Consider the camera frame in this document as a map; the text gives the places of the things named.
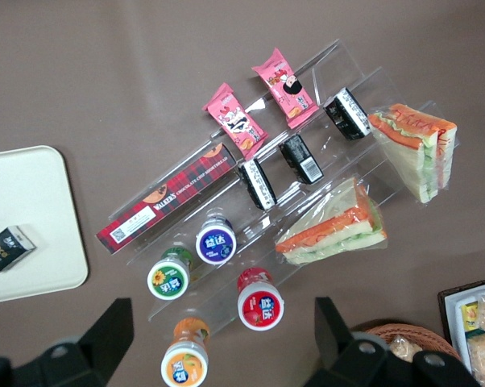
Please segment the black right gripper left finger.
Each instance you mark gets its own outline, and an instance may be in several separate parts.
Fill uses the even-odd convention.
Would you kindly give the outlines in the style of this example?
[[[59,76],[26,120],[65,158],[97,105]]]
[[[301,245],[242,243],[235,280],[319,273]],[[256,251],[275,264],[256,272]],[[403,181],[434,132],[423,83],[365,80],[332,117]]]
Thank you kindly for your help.
[[[77,341],[14,368],[0,356],[0,386],[105,386],[134,339],[132,301],[116,299]]]

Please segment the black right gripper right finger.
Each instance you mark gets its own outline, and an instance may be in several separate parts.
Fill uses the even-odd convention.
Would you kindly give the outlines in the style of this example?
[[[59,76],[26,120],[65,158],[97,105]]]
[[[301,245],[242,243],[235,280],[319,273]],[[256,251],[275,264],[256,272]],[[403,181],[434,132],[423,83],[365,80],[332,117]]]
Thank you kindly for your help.
[[[314,302],[315,340],[322,367],[307,386],[478,386],[452,355],[421,351],[412,362],[394,355],[376,336],[352,333],[329,297]]]

